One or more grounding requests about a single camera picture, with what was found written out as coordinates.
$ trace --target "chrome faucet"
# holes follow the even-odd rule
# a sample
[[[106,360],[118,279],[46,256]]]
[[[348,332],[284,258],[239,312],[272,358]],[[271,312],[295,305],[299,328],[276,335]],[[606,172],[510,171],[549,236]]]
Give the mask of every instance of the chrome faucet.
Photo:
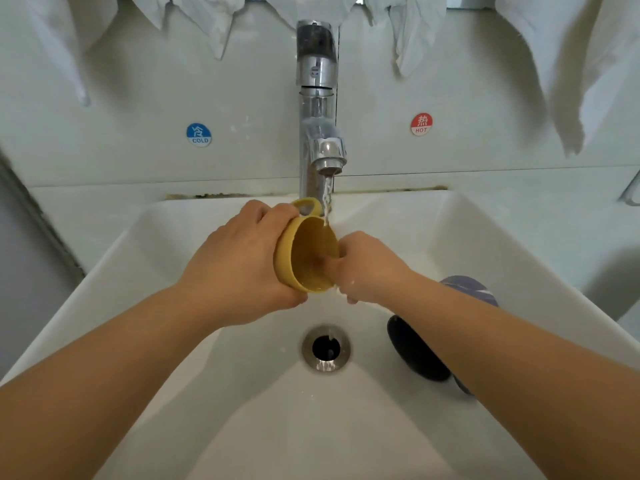
[[[300,198],[315,197],[322,202],[326,179],[340,174],[347,163],[344,142],[335,127],[333,112],[333,90],[338,82],[336,46],[331,25],[324,22],[298,22],[296,37],[296,84],[300,86]]]

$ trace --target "blue cold sticker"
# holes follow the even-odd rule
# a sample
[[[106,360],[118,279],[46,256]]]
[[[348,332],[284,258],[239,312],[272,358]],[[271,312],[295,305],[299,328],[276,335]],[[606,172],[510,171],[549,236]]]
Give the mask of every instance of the blue cold sticker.
[[[202,123],[192,123],[187,127],[187,139],[196,146],[211,143],[211,131]]]

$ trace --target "red hot sticker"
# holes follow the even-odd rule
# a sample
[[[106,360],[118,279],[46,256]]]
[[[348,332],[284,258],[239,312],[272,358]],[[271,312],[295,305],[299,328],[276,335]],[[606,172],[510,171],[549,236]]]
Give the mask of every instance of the red hot sticker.
[[[411,133],[416,136],[426,135],[433,126],[433,118],[428,112],[416,114],[411,121]]]

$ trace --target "running water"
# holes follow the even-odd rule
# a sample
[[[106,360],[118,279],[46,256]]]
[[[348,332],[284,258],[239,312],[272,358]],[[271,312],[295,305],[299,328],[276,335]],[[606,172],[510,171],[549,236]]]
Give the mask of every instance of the running water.
[[[329,212],[331,212],[331,192],[333,190],[333,177],[324,179],[324,190],[322,193],[322,203],[324,205],[324,225],[329,225]]]

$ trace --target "person's left arm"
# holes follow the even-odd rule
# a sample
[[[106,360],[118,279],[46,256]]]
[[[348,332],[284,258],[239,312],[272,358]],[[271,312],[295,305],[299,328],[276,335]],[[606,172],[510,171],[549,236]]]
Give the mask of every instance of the person's left arm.
[[[180,362],[209,334],[303,303],[273,270],[292,205],[248,202],[178,283],[0,387],[0,478],[90,479]]]

